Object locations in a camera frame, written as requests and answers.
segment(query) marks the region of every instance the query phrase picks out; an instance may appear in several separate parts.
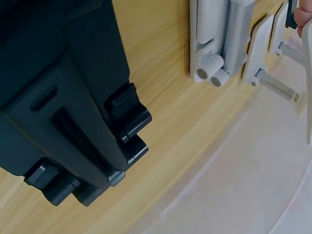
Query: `black object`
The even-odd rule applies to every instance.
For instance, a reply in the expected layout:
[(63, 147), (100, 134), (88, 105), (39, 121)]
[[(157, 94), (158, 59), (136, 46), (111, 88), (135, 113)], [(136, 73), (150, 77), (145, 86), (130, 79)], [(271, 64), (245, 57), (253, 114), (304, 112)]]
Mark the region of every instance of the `black object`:
[(147, 151), (111, 0), (0, 5), (0, 166), (90, 205)]
[(293, 28), (296, 29), (298, 27), (298, 24), (294, 20), (294, 11), (297, 8), (297, 0), (289, 0), (288, 5), (288, 12), (287, 12), (287, 18), (286, 18), (286, 28)]

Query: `human hand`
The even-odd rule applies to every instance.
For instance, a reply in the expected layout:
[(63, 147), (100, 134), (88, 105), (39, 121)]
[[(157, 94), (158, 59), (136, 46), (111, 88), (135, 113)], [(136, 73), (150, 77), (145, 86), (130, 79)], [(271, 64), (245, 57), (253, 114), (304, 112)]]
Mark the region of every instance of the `human hand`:
[(300, 7), (294, 13), (294, 20), (298, 24), (298, 35), (302, 37), (303, 27), (312, 19), (312, 0), (300, 0)]

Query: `wood grain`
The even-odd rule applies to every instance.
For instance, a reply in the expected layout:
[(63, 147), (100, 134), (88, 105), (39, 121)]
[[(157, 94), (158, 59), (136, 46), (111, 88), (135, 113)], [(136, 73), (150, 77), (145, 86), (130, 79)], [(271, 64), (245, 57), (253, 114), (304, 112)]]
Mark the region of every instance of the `wood grain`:
[[(257, 0), (252, 25), (282, 2)], [(89, 208), (72, 196), (54, 207), (23, 178), (0, 170), (3, 234), (124, 233), (194, 165), (254, 93), (241, 74), (222, 89), (188, 78), (188, 0), (114, 0), (114, 7), (131, 81), (154, 118), (140, 132), (150, 151)], [(272, 67), (276, 59), (269, 55), (266, 63)]]

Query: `white folding stand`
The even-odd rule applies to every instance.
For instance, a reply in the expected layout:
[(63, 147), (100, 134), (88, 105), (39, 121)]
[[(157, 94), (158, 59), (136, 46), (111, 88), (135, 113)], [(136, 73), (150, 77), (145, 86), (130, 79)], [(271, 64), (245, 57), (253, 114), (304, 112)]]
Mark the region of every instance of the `white folding stand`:
[(278, 56), (284, 54), (292, 60), (296, 61), (297, 63), (301, 64), (302, 66), (305, 66), (304, 56), (290, 48), (283, 37), (285, 32), (287, 11), (288, 3), (283, 4), (275, 16), (272, 31), (272, 40), (270, 44), (270, 52), (273, 54), (277, 54)]
[(191, 77), (223, 86), (246, 62), (255, 0), (190, 0)]
[(294, 104), (298, 120), (308, 106), (307, 143), (312, 143), (312, 20), (304, 27), (303, 45), (307, 92), (298, 93), (266, 73), (262, 61), (267, 52), (268, 39), (272, 30), (274, 16), (266, 16), (254, 29), (249, 48), (249, 57), (243, 74), (244, 81), (252, 86), (262, 84)]

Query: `white plastic device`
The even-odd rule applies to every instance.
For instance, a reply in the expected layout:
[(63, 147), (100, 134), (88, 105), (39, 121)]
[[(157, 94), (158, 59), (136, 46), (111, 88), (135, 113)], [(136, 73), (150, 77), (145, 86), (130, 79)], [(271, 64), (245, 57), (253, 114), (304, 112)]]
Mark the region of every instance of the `white plastic device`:
[(196, 83), (206, 81), (221, 87), (246, 62), (245, 44), (250, 37), (248, 20), (254, 2), (190, 0), (190, 73)]
[(298, 120), (308, 107), (307, 143), (312, 143), (312, 20), (303, 29), (307, 92), (298, 93), (267, 74), (263, 58), (267, 52), (268, 39), (273, 26), (273, 15), (266, 16), (254, 29), (245, 66), (244, 81), (252, 86), (262, 84), (294, 104)]

